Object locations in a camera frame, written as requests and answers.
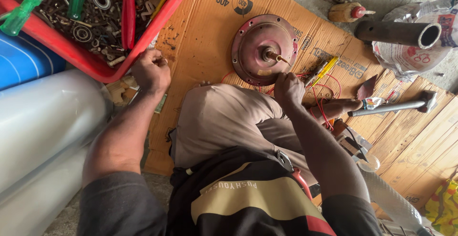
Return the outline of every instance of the red cap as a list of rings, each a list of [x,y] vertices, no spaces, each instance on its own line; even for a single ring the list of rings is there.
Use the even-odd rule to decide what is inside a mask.
[[[363,13],[361,13],[361,11],[365,11],[366,8],[362,7],[362,6],[357,6],[355,8],[353,8],[353,10],[351,11],[351,16],[353,18],[361,18],[364,16]]]

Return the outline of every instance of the beige trousers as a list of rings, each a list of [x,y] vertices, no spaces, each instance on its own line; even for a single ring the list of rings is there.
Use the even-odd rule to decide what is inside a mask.
[[[227,84],[197,87],[185,96],[176,126],[175,166],[189,168],[233,146],[276,156],[280,149],[309,186],[310,173],[291,121],[274,98]]]

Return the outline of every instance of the yellow bag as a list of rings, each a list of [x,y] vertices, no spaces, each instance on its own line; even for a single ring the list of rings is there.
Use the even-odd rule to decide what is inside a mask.
[[[458,235],[458,183],[453,180],[457,170],[458,167],[425,205],[426,217],[432,227],[445,236]]]

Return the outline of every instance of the hammer handle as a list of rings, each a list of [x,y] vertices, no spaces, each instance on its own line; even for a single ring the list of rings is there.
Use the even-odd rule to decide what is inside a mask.
[[[348,112],[347,114],[350,117],[373,115],[373,114],[380,114],[380,113],[385,113],[385,112],[390,112],[390,111],[399,111],[399,110],[405,110],[405,109],[419,108],[426,104],[427,103],[422,100],[409,101],[409,102],[404,102],[404,103],[381,105],[381,106],[375,107],[372,110],[360,109],[360,110]]]

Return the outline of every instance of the shirt sleeve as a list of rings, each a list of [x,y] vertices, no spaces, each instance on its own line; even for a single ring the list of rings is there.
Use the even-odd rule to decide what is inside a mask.
[[[382,236],[374,209],[362,198],[330,196],[323,201],[322,210],[337,236]]]
[[[78,236],[165,235],[167,215],[140,174],[116,172],[81,193]]]

